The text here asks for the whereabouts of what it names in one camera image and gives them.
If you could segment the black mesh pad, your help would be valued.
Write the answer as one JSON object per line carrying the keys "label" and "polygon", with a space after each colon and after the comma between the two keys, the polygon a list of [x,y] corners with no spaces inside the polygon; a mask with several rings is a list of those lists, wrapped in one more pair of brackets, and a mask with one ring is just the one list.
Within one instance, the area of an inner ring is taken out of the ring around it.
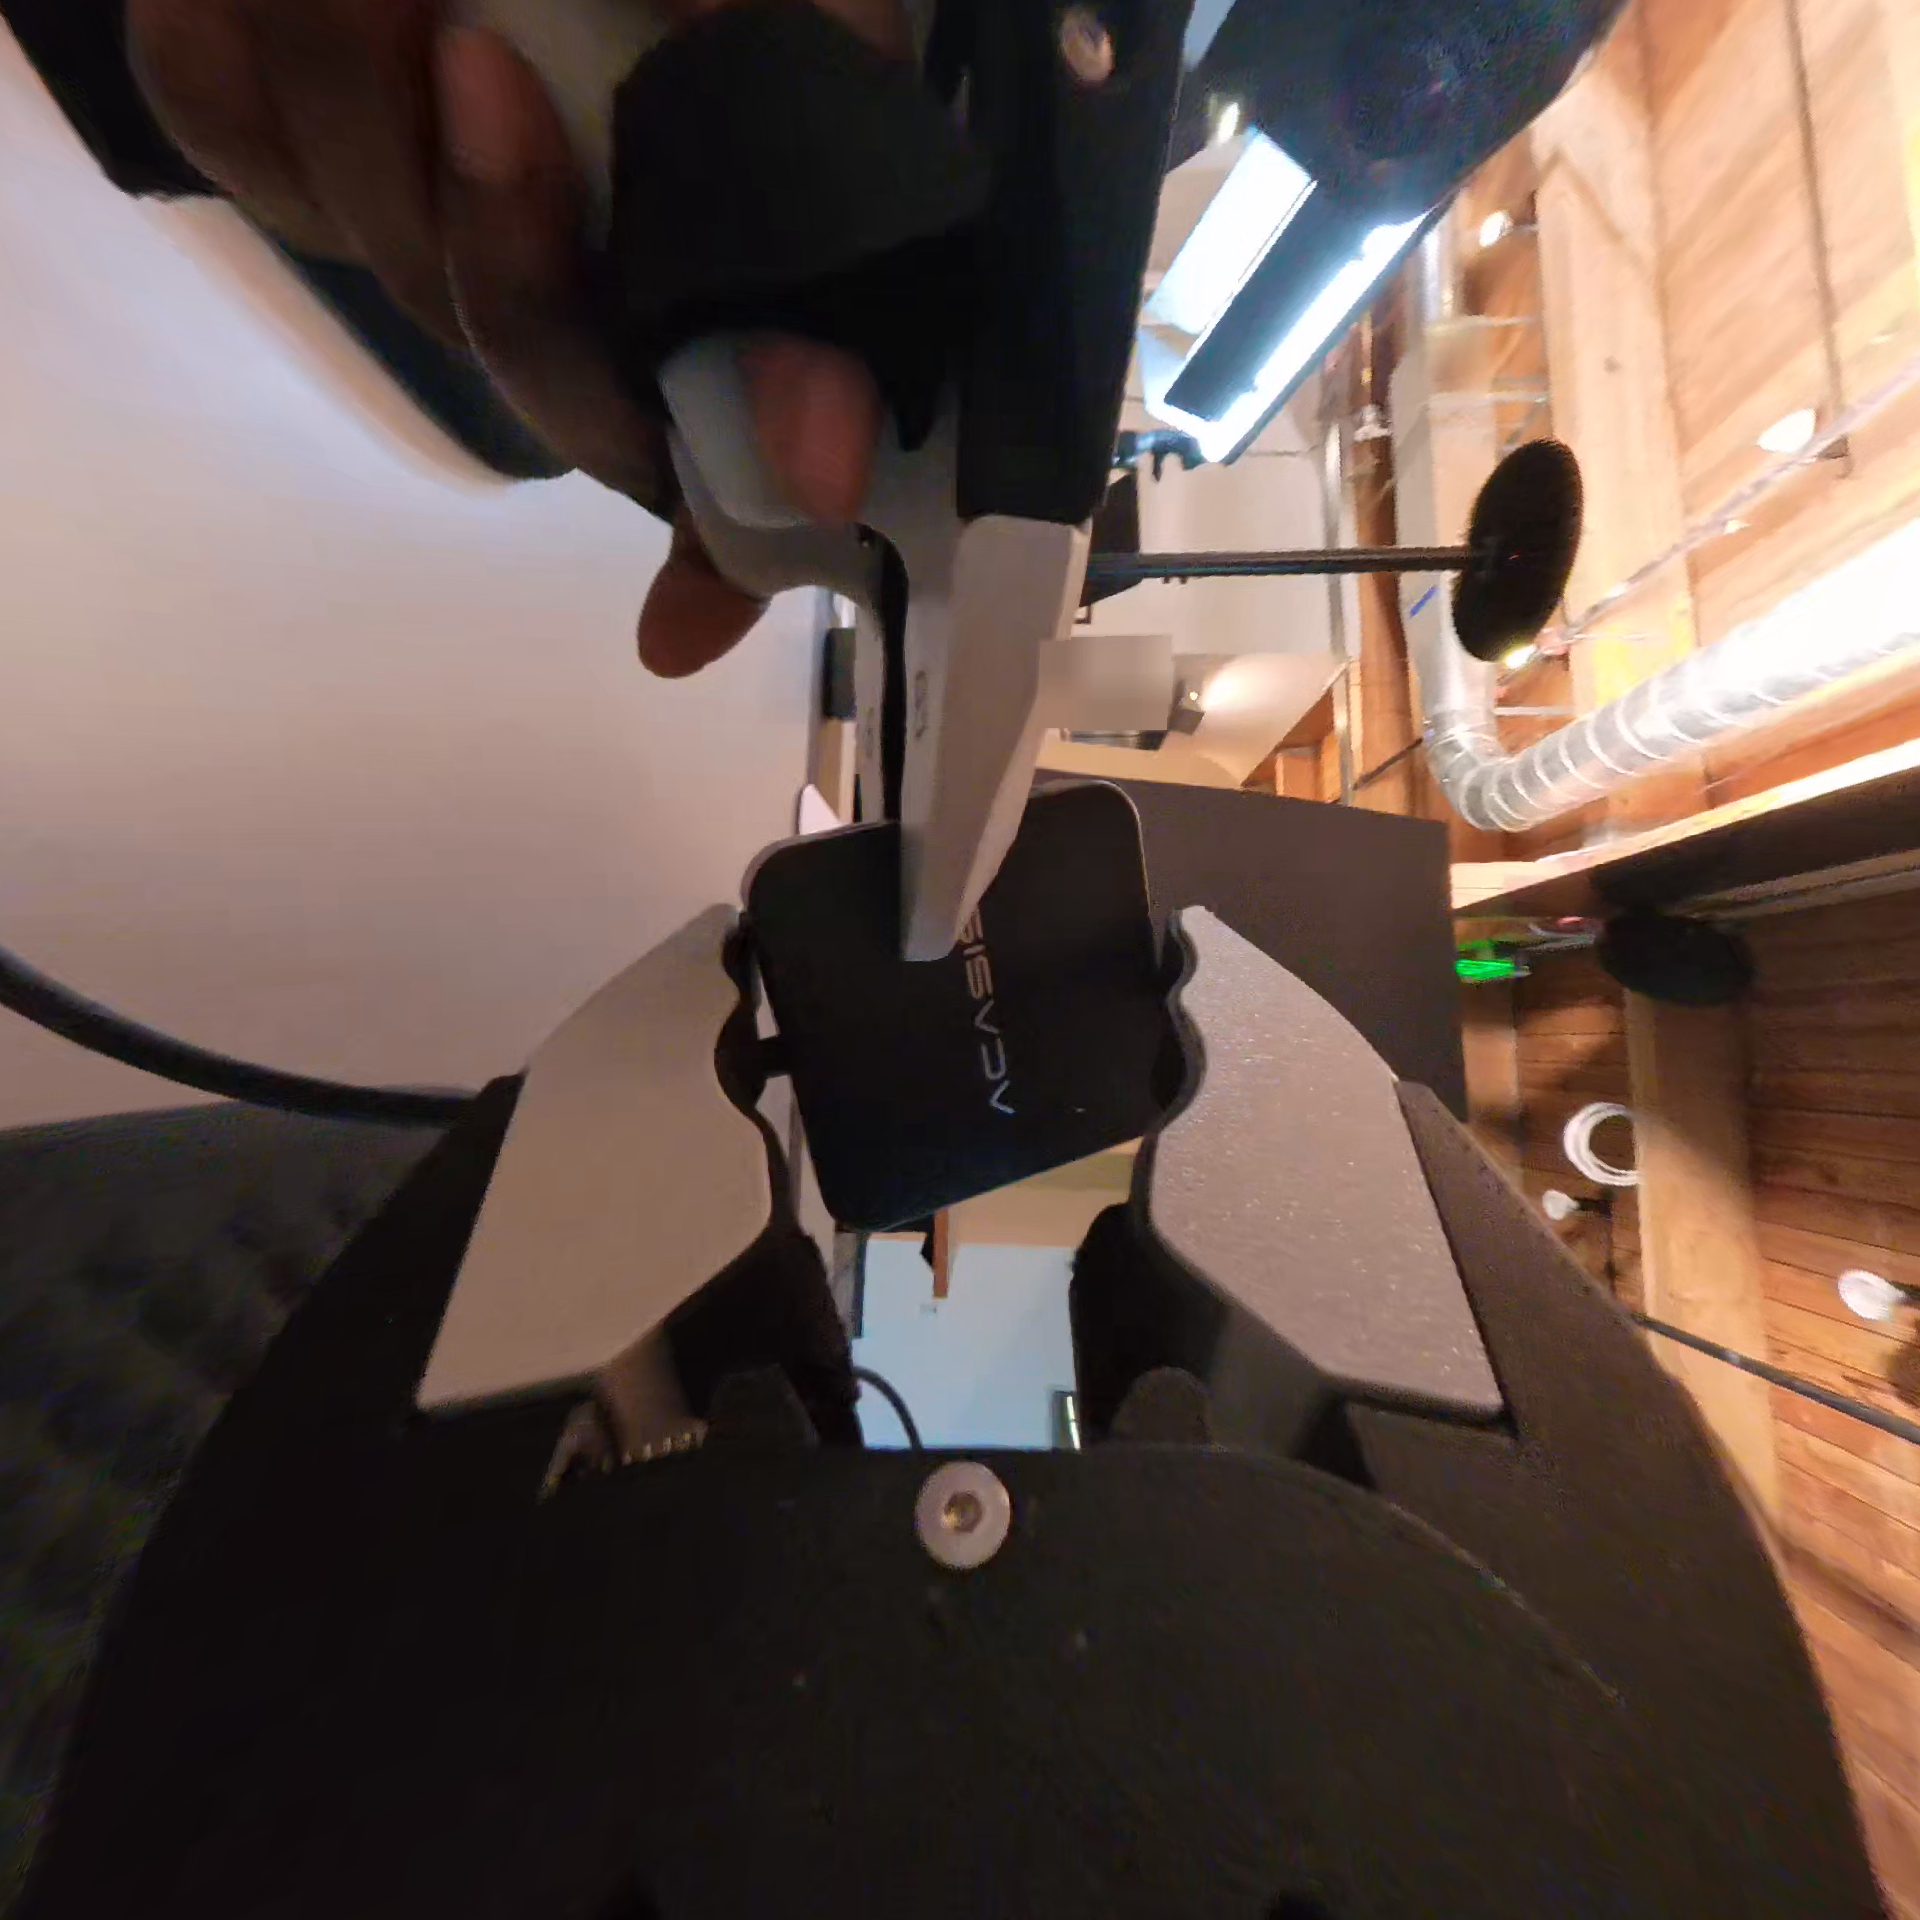
{"label": "black mesh pad", "polygon": [[4,1916],[185,1461],[431,1142],[248,1107],[4,1133]]}

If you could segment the person's left hand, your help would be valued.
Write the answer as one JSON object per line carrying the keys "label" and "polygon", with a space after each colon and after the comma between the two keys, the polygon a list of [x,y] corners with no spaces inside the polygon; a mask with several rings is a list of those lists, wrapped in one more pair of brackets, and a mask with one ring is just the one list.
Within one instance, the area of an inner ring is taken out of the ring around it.
{"label": "person's left hand", "polygon": [[367,270],[556,460],[673,520],[637,614],[649,671],[688,678],[748,637],[764,601],[679,507],[661,413],[607,351],[566,134],[504,38],[444,5],[137,3],[128,53],[232,205]]}

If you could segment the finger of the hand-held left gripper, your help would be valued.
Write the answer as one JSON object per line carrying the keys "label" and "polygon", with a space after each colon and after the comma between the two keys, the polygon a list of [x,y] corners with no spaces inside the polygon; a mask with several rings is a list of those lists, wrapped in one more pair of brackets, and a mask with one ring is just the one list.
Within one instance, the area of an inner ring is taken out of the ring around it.
{"label": "finger of the hand-held left gripper", "polygon": [[761,451],[744,334],[720,332],[673,351],[659,373],[667,446],[683,505],[709,559],[759,598],[823,589],[855,607],[852,692],[856,803],[865,823],[903,815],[905,565],[889,537],[905,461],[895,420],[880,416],[868,494],[856,516],[796,507]]}
{"label": "finger of the hand-held left gripper", "polygon": [[901,951],[934,963],[1017,838],[1041,733],[1045,651],[1068,635],[1088,525],[961,519],[955,436],[895,470],[905,576]]}

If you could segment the black square HDMI adapter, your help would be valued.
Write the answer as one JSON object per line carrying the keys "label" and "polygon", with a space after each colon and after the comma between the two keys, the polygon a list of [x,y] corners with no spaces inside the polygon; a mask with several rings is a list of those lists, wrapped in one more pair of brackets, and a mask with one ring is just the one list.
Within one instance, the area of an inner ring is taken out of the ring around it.
{"label": "black square HDMI adapter", "polygon": [[901,1231],[1151,1133],[1183,1088],[1136,805],[1040,789],[950,945],[899,951],[889,823],[761,854],[743,896],[823,1203]]}

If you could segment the black board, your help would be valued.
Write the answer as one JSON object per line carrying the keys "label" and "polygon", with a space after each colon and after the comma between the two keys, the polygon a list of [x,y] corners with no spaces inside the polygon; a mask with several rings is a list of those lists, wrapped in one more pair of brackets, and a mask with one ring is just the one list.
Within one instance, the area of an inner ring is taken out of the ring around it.
{"label": "black board", "polygon": [[1136,807],[1159,936],[1204,907],[1470,1115],[1448,837],[1364,807],[1108,775]]}

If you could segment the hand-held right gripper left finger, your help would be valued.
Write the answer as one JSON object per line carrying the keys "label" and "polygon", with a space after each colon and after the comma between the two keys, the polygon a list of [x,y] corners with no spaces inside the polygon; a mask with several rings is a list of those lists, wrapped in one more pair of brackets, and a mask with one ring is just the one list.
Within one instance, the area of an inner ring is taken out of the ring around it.
{"label": "hand-held right gripper left finger", "polygon": [[848,1327],[761,1115],[737,912],[709,905],[534,1051],[416,1387],[423,1414],[587,1405],[611,1448],[688,1448],[776,1368],[856,1440]]}

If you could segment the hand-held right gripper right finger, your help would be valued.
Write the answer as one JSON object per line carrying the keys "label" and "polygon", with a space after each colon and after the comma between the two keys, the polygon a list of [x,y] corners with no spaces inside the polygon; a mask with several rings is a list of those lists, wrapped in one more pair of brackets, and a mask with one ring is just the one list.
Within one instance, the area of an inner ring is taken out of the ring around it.
{"label": "hand-held right gripper right finger", "polygon": [[1071,1260],[1077,1433],[1307,1452],[1348,1407],[1497,1429],[1504,1395],[1376,1047],[1204,907],[1172,929],[1171,1115]]}

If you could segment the silver ventilation duct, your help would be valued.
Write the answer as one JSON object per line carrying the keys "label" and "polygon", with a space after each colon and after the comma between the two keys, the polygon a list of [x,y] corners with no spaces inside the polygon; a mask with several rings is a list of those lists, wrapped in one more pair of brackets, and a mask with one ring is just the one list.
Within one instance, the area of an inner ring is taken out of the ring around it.
{"label": "silver ventilation duct", "polygon": [[1539,742],[1505,752],[1492,668],[1455,640],[1453,617],[1403,612],[1423,766],[1453,815],[1527,832],[1573,809],[1771,726],[1918,645],[1915,519],[1790,591],[1707,646]]}

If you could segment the studio light panel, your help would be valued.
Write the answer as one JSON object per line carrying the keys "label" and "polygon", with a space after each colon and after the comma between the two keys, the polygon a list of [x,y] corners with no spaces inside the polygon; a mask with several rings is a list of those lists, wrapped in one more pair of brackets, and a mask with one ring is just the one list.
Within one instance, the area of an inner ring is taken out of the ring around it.
{"label": "studio light panel", "polygon": [[1237,153],[1142,303],[1142,406],[1237,460],[1457,188],[1614,27],[1605,3],[1196,5]]}

